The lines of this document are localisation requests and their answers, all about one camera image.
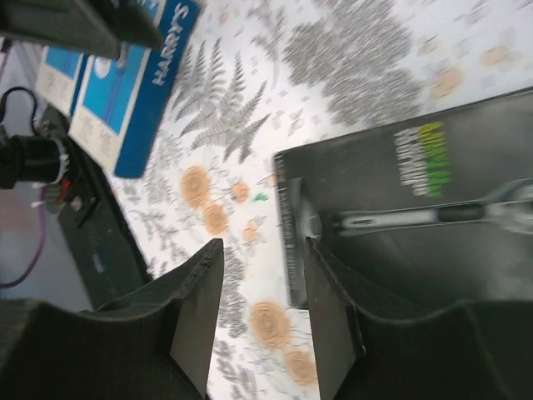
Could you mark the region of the floral tablecloth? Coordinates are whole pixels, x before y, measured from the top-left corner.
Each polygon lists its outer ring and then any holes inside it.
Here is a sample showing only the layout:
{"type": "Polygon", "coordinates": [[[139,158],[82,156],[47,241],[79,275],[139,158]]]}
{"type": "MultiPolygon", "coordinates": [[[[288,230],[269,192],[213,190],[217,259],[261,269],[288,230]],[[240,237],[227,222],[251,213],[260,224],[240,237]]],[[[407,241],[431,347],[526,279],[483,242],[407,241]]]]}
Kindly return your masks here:
{"type": "Polygon", "coordinates": [[[316,399],[287,300],[282,149],[525,88],[529,1],[202,1],[143,177],[113,179],[159,277],[213,238],[225,272],[213,399],[316,399]]]}

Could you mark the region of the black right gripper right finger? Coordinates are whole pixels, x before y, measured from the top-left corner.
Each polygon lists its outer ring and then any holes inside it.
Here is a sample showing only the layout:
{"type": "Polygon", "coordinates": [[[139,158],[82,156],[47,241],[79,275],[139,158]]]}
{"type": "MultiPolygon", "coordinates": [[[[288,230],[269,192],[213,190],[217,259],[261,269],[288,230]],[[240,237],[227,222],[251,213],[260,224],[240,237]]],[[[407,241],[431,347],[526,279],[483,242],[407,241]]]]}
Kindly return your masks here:
{"type": "Polygon", "coordinates": [[[532,304],[461,301],[429,310],[305,243],[323,399],[529,399],[532,304]]]}

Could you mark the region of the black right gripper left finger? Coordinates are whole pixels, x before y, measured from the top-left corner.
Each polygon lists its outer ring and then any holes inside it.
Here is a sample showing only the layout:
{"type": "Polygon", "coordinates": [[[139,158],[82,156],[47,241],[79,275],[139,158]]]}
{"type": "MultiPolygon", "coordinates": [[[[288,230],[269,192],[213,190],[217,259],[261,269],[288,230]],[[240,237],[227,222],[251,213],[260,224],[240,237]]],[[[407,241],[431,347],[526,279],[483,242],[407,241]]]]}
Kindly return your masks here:
{"type": "Polygon", "coordinates": [[[2,398],[206,398],[223,276],[214,239],[96,311],[2,301],[2,398]]]}

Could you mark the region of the blue Harry's razor box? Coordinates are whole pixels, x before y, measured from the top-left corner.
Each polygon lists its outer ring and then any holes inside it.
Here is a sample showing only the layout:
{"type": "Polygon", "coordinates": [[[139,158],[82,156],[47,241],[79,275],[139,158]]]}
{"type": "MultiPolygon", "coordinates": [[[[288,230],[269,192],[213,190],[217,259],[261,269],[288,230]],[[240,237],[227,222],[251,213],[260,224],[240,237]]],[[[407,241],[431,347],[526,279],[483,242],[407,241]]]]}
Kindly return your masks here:
{"type": "Polygon", "coordinates": [[[87,60],[69,136],[107,173],[140,178],[170,97],[199,7],[142,1],[162,49],[127,45],[118,60],[87,60]]]}

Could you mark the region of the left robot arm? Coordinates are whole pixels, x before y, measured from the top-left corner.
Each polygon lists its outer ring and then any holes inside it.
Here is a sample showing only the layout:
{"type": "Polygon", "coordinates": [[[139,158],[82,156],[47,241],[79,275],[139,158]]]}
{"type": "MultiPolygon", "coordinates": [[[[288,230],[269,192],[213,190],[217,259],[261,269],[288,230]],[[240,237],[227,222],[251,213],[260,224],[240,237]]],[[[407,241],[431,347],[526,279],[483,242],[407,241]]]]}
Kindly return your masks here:
{"type": "Polygon", "coordinates": [[[138,1],[2,1],[1,35],[114,60],[124,43],[162,47],[162,35],[138,1]]]}

